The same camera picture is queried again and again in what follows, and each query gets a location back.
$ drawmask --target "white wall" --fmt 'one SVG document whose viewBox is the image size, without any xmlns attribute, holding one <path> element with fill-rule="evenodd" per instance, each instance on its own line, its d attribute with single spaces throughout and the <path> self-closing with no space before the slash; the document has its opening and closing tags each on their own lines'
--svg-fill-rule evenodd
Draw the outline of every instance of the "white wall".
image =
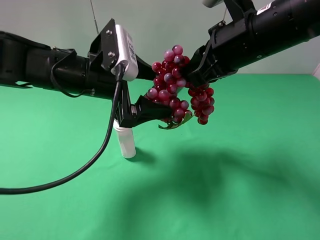
<svg viewBox="0 0 320 240">
<path fill-rule="evenodd" d="M 92 0 L 99 29 L 114 18 L 133 37 L 137 54 L 147 62 L 181 44 L 188 56 L 208 39 L 224 5 L 206 8 L 201 0 Z M 257 9 L 270 0 L 254 0 Z M 90 0 L 1 0 L 0 30 L 86 56 L 96 29 Z M 311 74 L 320 63 L 320 37 L 256 62 L 240 73 Z"/>
</svg>

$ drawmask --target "green screen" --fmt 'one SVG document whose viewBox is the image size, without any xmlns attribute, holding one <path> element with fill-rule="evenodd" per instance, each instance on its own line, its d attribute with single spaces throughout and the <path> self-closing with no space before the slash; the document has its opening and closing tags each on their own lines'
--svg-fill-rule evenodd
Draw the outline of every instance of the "green screen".
<svg viewBox="0 0 320 240">
<path fill-rule="evenodd" d="M 131 82 L 132 102 L 151 85 Z M 113 133 L 71 182 L 0 196 L 0 239 L 318 240 L 320 82 L 239 74 L 212 87 L 207 125 L 144 123 L 131 160 Z M 110 100 L 0 87 L 0 187 L 74 172 L 99 149 L 110 110 Z"/>
</svg>

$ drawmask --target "label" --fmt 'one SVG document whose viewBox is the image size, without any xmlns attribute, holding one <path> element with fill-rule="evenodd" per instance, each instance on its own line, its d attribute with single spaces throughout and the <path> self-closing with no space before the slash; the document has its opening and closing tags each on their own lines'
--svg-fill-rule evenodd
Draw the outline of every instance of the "label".
<svg viewBox="0 0 320 240">
<path fill-rule="evenodd" d="M 256 15 L 262 14 L 264 11 L 267 11 L 271 7 L 272 2 L 270 2 L 268 5 L 260 8 L 257 12 Z"/>
<path fill-rule="evenodd" d="M 135 49 L 134 49 L 134 44 L 133 44 L 133 42 L 131 40 L 131 36 L 129 34 L 127 34 L 127 38 L 126 39 L 128 41 L 130 58 L 134 63 L 137 63 L 136 53 L 135 53 Z"/>
</svg>

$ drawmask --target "green surface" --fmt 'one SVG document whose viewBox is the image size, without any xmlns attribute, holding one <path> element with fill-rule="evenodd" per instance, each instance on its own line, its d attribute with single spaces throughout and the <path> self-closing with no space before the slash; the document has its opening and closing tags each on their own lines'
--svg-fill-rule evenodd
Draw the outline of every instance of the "green surface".
<svg viewBox="0 0 320 240">
<path fill-rule="evenodd" d="M 145 123 L 133 130 L 132 161 L 113 134 L 73 181 L 0 196 L 0 240 L 318 240 L 320 82 L 235 75 L 212 85 L 206 126 Z M 129 87 L 135 101 L 150 82 Z M 0 87 L 0 186 L 43 184 L 82 166 L 103 141 L 110 107 Z"/>
</svg>

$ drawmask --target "fake grapes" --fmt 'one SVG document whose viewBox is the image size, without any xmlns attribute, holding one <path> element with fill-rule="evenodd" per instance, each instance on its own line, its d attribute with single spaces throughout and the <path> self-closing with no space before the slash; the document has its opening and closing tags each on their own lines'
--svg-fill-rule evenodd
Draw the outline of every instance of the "fake grapes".
<svg viewBox="0 0 320 240">
<path fill-rule="evenodd" d="M 194 87 L 189 84 L 181 74 L 190 61 L 187 56 L 183 56 L 183 47 L 175 45 L 172 49 L 164 52 L 164 61 L 154 62 L 152 70 L 155 72 L 153 87 L 148 90 L 145 97 L 156 104 L 163 104 L 172 108 L 172 115 L 163 119 L 168 125 L 180 124 L 188 114 L 198 118 L 197 121 L 201 125 L 208 123 L 209 115 L 215 110 L 213 99 L 214 90 L 209 87 L 209 83 L 200 87 Z M 178 98 L 179 88 L 188 88 L 188 94 L 192 97 L 190 104 L 186 100 Z"/>
</svg>

